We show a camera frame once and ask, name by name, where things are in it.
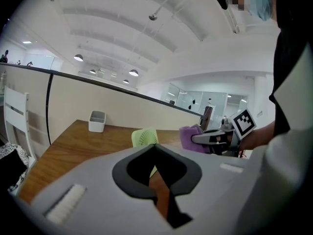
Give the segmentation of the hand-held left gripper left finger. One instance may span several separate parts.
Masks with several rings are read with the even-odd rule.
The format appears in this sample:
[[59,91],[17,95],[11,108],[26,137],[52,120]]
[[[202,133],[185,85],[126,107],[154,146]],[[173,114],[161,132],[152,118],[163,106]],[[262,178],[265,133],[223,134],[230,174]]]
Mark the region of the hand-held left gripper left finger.
[[[23,205],[28,218],[44,230],[58,235],[164,235],[173,228],[160,215],[152,200],[125,194],[114,182],[112,169],[123,158],[140,151],[129,148],[89,159],[44,188]],[[86,188],[73,212],[62,224],[44,214],[73,185]]]

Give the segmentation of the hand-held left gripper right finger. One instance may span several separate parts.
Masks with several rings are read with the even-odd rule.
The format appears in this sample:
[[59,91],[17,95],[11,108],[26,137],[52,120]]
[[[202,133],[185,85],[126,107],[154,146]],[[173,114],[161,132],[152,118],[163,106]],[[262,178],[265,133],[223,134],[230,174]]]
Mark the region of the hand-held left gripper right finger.
[[201,168],[201,179],[193,190],[173,197],[165,181],[178,171],[169,166],[166,173],[154,174],[155,206],[164,219],[178,218],[183,222],[173,229],[179,235],[208,235],[211,218],[205,212],[226,193],[247,164],[246,159],[209,155],[162,144],[162,147],[194,161]]

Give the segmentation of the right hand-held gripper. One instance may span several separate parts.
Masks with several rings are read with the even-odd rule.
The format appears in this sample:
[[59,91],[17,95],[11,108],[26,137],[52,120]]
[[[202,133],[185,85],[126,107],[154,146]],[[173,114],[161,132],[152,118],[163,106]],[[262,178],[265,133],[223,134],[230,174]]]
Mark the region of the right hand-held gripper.
[[256,128],[248,109],[240,110],[222,120],[220,130],[209,130],[193,135],[192,142],[212,145],[213,153],[224,156],[238,156],[240,145],[248,134]]

